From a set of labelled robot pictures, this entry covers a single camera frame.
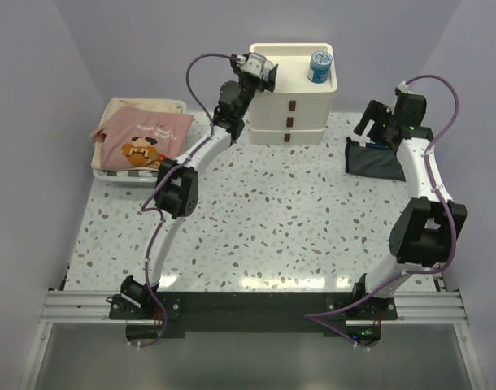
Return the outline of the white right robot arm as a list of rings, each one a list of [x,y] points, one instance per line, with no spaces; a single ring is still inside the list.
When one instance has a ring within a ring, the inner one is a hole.
[[[413,275],[443,272],[452,262],[468,216],[443,184],[434,155],[433,131],[423,126],[427,101],[407,87],[395,89],[393,106],[369,102],[355,133],[373,125],[369,139],[392,151],[407,184],[409,201],[389,235],[389,253],[353,287],[350,310],[369,319]]]

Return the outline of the cream drawer organizer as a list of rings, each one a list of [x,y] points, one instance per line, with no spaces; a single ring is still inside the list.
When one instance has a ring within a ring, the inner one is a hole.
[[[256,145],[319,144],[337,91],[333,48],[328,43],[254,43],[250,51],[278,64],[273,92],[257,92],[249,108],[250,141]],[[316,51],[333,55],[331,80],[307,79]]]

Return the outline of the blue label can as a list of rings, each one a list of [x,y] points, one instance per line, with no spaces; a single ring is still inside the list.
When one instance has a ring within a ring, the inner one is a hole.
[[[331,80],[333,55],[328,51],[316,51],[310,57],[307,79],[315,84]]]

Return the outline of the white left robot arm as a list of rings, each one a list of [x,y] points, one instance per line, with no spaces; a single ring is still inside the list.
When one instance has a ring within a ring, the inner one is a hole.
[[[253,52],[241,55],[202,54],[193,60],[185,73],[190,86],[190,71],[195,63],[206,58],[227,59],[237,80],[223,83],[219,100],[212,112],[205,110],[210,130],[180,156],[165,158],[159,167],[154,191],[141,206],[141,211],[159,214],[151,238],[140,263],[143,275],[130,275],[120,286],[120,298],[128,310],[139,319],[149,318],[165,307],[156,297],[155,289],[172,240],[181,224],[198,205],[198,173],[232,146],[240,137],[243,120],[257,92],[273,92],[278,66],[265,56]]]

